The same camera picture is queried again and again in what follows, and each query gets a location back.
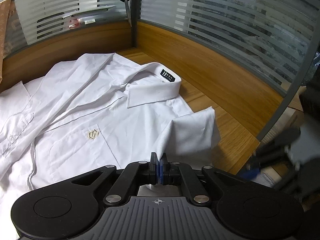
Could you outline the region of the white short-sleeved shirt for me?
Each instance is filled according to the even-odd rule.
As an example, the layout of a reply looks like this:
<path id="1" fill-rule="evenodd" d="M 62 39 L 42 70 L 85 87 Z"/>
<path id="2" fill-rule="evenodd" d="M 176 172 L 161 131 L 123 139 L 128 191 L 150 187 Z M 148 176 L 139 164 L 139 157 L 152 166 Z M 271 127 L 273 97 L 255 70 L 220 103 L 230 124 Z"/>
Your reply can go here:
<path id="1" fill-rule="evenodd" d="M 193 112 L 166 66 L 116 53 L 84 54 L 1 93 L 1 239 L 23 194 L 152 153 L 193 168 L 210 164 L 220 133 L 212 107 Z"/>

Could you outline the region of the glass desk partition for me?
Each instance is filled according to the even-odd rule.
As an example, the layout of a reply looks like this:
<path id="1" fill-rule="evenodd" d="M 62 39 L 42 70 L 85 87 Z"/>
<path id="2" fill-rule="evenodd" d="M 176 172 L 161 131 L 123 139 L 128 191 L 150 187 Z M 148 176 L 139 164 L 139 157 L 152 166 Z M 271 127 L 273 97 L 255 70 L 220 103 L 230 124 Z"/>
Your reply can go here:
<path id="1" fill-rule="evenodd" d="M 221 53 L 284 99 L 257 102 L 258 139 L 269 132 L 315 64 L 319 0 L 140 0 L 139 18 Z"/>
<path id="2" fill-rule="evenodd" d="M 35 43 L 65 33 L 62 15 L 79 10 L 116 5 L 104 19 L 88 25 L 127 19 L 120 0 L 11 0 L 4 42 L 4 57 Z"/>

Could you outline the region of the glass desk partition front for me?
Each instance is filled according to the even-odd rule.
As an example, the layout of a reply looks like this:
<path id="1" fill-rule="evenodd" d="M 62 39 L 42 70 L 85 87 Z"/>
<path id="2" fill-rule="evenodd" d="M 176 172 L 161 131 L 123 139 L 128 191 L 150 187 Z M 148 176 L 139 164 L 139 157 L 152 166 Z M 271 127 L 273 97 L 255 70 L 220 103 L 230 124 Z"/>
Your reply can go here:
<path id="1" fill-rule="evenodd" d="M 4 42 L 4 57 L 35 43 L 65 33 L 62 15 L 79 10 L 116 5 L 104 19 L 88 25 L 127 19 L 120 0 L 11 0 Z"/>

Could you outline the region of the glass desk partition right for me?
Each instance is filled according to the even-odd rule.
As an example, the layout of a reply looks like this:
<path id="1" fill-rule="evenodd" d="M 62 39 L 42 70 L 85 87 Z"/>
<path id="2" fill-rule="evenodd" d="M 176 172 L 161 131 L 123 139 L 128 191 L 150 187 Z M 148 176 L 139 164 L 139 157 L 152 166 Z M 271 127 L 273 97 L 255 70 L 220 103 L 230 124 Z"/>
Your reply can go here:
<path id="1" fill-rule="evenodd" d="M 258 139 L 269 132 L 315 64 L 319 0 L 140 0 L 139 18 L 221 53 L 284 99 L 257 102 Z"/>

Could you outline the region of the orange patterned scarf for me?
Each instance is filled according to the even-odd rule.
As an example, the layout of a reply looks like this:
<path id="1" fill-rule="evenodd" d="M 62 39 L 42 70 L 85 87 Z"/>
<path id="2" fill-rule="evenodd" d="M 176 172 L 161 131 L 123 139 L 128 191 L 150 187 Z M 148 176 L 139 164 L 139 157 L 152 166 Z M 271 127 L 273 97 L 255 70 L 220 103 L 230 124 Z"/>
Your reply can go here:
<path id="1" fill-rule="evenodd" d="M 0 83 L 3 80 L 4 42 L 11 0 L 3 0 L 0 5 Z"/>

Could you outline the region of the stack of papers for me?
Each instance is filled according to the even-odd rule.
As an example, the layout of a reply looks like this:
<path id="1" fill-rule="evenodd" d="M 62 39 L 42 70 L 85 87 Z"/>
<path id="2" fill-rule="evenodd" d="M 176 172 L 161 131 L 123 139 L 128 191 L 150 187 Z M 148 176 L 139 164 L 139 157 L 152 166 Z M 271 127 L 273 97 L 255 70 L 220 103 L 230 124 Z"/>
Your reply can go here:
<path id="1" fill-rule="evenodd" d="M 106 14 L 115 7 L 116 5 L 106 5 L 102 7 L 66 13 L 62 15 L 62 19 L 65 22 L 64 27 L 68 30 L 73 30 L 80 28 L 81 25 L 95 23 L 98 20 L 104 19 Z"/>

